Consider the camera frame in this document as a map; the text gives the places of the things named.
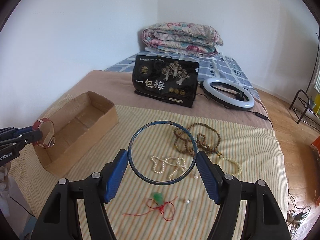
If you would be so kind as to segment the open cardboard box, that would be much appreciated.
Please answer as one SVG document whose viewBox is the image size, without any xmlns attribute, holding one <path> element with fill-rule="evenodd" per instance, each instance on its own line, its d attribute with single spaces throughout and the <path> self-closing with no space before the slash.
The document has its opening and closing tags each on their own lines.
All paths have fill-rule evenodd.
<svg viewBox="0 0 320 240">
<path fill-rule="evenodd" d="M 54 123 L 55 144 L 34 149 L 43 168 L 58 177 L 67 174 L 118 123 L 114 103 L 92 91 L 69 100 L 47 118 Z"/>
</svg>

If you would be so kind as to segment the red leather watch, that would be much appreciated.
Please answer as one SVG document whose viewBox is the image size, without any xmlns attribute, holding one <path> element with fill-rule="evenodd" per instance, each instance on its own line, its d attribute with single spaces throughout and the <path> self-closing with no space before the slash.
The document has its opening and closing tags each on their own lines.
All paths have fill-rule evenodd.
<svg viewBox="0 0 320 240">
<path fill-rule="evenodd" d="M 42 132 L 42 139 L 33 142 L 33 146 L 39 146 L 48 149 L 55 144 L 54 123 L 48 118 L 37 119 L 33 124 L 33 130 L 40 130 Z"/>
</svg>

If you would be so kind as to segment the brown blanket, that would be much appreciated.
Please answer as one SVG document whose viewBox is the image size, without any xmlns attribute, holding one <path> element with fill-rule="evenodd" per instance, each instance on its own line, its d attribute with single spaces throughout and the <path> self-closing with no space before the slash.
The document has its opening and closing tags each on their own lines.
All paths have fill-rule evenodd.
<svg viewBox="0 0 320 240">
<path fill-rule="evenodd" d="M 187 127 L 188 124 L 185 119 L 178 121 L 176 118 L 169 116 L 175 114 L 192 116 L 193 118 L 221 120 L 255 128 L 263 128 L 271 134 L 275 133 L 270 121 L 263 120 L 254 115 L 254 112 L 259 112 L 265 116 L 268 115 L 265 106 L 259 100 L 255 101 L 251 112 L 231 110 L 212 99 L 208 100 L 203 96 L 202 89 L 199 88 L 193 106 L 188 108 L 140 96 L 134 90 L 131 73 L 93 70 L 71 89 L 63 93 L 56 101 L 52 102 L 38 117 L 48 117 L 69 100 L 84 92 L 92 91 L 104 96 L 117 106 L 135 107 L 144 111 L 150 110 L 152 113 L 157 114 L 153 120 L 172 120 Z"/>
</svg>

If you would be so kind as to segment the yellow striped cloth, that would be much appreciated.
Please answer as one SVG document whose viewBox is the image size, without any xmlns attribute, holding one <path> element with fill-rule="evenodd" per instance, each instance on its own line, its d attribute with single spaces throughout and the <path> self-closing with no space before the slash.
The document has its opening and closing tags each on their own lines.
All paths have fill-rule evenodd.
<svg viewBox="0 0 320 240">
<path fill-rule="evenodd" d="M 146 177 L 165 181 L 182 174 L 173 167 L 175 158 L 186 166 L 191 164 L 189 155 L 180 153 L 183 142 L 176 142 L 172 120 L 153 120 L 157 116 L 150 110 L 115 106 L 118 123 L 107 132 L 64 177 L 83 179 L 111 161 L 117 150 L 126 148 L 137 129 L 155 121 L 156 125 L 144 130 L 133 144 L 133 162 Z M 178 121 L 186 120 L 193 135 L 202 133 L 207 144 L 217 145 L 224 159 L 211 155 L 225 172 L 236 174 L 239 179 L 255 182 L 266 181 L 280 210 L 286 217 L 288 196 L 284 155 L 275 133 L 221 120 L 169 115 Z M 11 164 L 10 175 L 16 181 L 35 215 L 40 214 L 50 190 L 58 181 L 41 165 L 33 146 L 26 146 Z M 106 210 L 112 227 L 120 239 L 196 239 L 209 234 L 218 206 L 206 195 L 206 190 L 196 169 L 182 181 L 170 186 L 156 186 L 139 179 L 131 169 L 125 172 L 116 198 Z"/>
</svg>

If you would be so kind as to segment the black snack bag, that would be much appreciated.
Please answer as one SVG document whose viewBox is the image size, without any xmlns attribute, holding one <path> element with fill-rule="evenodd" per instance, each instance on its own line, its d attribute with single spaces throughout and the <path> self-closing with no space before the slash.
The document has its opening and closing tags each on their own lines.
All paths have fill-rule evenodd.
<svg viewBox="0 0 320 240">
<path fill-rule="evenodd" d="M 137 55 L 132 73 L 135 93 L 191 108 L 198 87 L 199 64 L 161 56 Z"/>
</svg>

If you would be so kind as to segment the folded floral quilt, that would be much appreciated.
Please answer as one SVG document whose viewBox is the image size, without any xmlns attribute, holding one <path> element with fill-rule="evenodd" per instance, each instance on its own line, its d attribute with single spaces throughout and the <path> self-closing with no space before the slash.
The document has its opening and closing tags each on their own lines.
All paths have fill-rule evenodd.
<svg viewBox="0 0 320 240">
<path fill-rule="evenodd" d="M 157 23 L 142 31 L 142 42 L 149 48 L 197 57 L 214 57 L 223 40 L 210 25 L 186 22 Z"/>
</svg>

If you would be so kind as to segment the orange covered stool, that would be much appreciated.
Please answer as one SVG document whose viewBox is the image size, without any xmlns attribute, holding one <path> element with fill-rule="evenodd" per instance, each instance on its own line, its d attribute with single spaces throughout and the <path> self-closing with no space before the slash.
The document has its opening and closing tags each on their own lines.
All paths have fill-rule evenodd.
<svg viewBox="0 0 320 240">
<path fill-rule="evenodd" d="M 312 148 L 312 151 L 315 153 L 317 159 L 319 160 L 319 157 L 320 157 L 320 137 L 315 139 L 311 143 L 310 147 Z"/>
</svg>

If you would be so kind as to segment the black clothes rack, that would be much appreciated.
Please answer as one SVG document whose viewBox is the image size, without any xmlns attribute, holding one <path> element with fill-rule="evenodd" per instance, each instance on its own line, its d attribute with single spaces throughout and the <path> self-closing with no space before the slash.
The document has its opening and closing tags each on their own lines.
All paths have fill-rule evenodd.
<svg viewBox="0 0 320 240">
<path fill-rule="evenodd" d="M 306 89 L 297 90 L 290 106 L 289 110 L 291 110 L 295 117 L 296 124 L 305 124 L 310 128 L 319 132 L 319 116 L 313 112 L 311 109 L 313 100 L 308 95 L 308 91 L 311 87 L 311 83 L 313 81 L 313 77 L 316 74 L 317 68 L 317 60 L 319 57 L 319 31 L 316 33 L 317 36 L 317 53 L 315 63 L 313 65 L 312 74 L 309 79 L 308 85 Z"/>
</svg>

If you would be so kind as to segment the blue checked bed sheet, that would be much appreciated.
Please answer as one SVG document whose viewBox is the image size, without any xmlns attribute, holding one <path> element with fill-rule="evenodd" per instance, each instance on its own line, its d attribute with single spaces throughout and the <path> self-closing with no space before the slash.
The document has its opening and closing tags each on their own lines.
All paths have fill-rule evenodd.
<svg viewBox="0 0 320 240">
<path fill-rule="evenodd" d="M 174 60 L 193 61 L 199 64 L 198 81 L 202 82 L 207 78 L 219 77 L 237 83 L 244 89 L 250 91 L 251 95 L 260 99 L 257 90 L 252 86 L 244 71 L 240 68 L 235 59 L 218 54 L 210 58 L 196 57 L 194 55 L 181 55 L 175 53 L 161 53 L 158 51 L 141 51 L 138 55 L 160 56 Z"/>
</svg>

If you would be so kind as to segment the striped hanging towel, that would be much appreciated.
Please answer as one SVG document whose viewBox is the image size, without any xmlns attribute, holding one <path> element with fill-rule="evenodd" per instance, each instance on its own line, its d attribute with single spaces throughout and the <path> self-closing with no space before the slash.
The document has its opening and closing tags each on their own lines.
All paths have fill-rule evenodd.
<svg viewBox="0 0 320 240">
<path fill-rule="evenodd" d="M 317 93 L 320 93 L 320 57 L 317 59 L 316 75 L 313 81 L 313 86 Z"/>
</svg>

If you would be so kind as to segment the yellow box on rack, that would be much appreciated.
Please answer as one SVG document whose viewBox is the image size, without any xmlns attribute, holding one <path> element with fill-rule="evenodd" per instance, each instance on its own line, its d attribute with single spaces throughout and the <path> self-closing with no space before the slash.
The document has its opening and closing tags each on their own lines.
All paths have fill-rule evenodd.
<svg viewBox="0 0 320 240">
<path fill-rule="evenodd" d="M 314 99 L 310 98 L 309 108 L 312 112 L 316 115 L 319 115 L 319 108 L 320 108 L 320 95 L 317 94 Z"/>
</svg>

